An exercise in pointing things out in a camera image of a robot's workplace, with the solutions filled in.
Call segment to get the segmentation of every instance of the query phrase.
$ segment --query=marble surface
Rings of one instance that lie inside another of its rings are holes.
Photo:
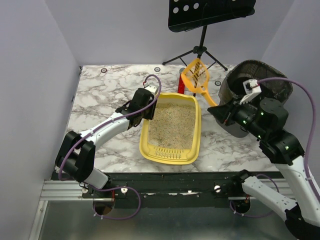
[[[182,65],[99,65],[84,66],[75,96],[68,131],[81,132],[107,119],[116,108],[133,97],[144,78],[156,74],[163,92],[177,92]],[[219,102],[219,86],[227,72],[215,64],[209,69],[209,92]],[[223,130],[207,112],[208,104],[201,95],[201,145],[197,160],[189,165],[167,165],[145,159],[139,151],[142,123],[105,143],[95,155],[94,166],[104,172],[229,172],[276,171],[258,147],[252,135],[236,138]]]

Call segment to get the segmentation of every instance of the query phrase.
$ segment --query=black music stand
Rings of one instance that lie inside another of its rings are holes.
[[[207,26],[231,19],[245,18],[255,13],[256,0],[169,0],[168,27],[172,32],[190,31],[199,27],[202,28],[199,46],[192,50],[163,62],[166,65],[174,60],[180,59],[185,66],[186,62],[182,57],[188,54],[197,54],[201,58],[206,53],[215,63],[219,64],[225,71],[228,69],[219,62],[204,46]]]

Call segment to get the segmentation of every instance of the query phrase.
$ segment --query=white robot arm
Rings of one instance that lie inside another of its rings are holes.
[[[267,97],[257,106],[242,103],[241,98],[233,98],[208,111],[222,124],[238,124],[257,137],[262,152],[282,173],[295,200],[269,188],[246,170],[232,178],[228,192],[242,192],[260,200],[285,221],[298,239],[320,239],[320,189],[309,168],[305,168],[305,152],[298,139],[283,129],[289,115],[287,110],[278,100]]]
[[[132,100],[116,109],[107,120],[81,133],[68,132],[55,165],[79,183],[84,182],[102,189],[109,178],[94,167],[95,152],[114,136],[138,126],[142,119],[152,120],[156,109],[156,96],[160,90],[160,85],[158,87],[153,84],[138,88]]]

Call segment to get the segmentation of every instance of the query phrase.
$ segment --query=tripod legs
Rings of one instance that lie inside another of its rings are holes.
[[[182,57],[184,57],[184,56],[186,56],[186,55],[188,55],[188,54],[191,54],[191,53],[193,53],[193,50],[187,51],[187,52],[185,52],[184,54],[181,54],[181,55],[179,55],[179,56],[177,56],[177,57],[175,57],[175,58],[170,59],[169,61],[164,61],[164,62],[162,63],[162,65],[166,65],[166,64],[168,64],[168,63],[170,63],[170,62],[172,62],[172,61],[174,61],[174,60],[181,59]]]
[[[219,64],[225,71],[228,71],[228,68],[226,68],[221,62],[218,61],[218,59],[216,59],[214,56],[211,55],[210,52],[205,51],[205,53],[212,58],[214,61],[216,61],[217,64]]]

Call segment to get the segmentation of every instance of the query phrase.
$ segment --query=litter scoop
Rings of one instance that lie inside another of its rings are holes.
[[[190,92],[201,94],[211,107],[217,106],[208,92],[210,74],[204,63],[196,58],[181,73],[181,79]]]

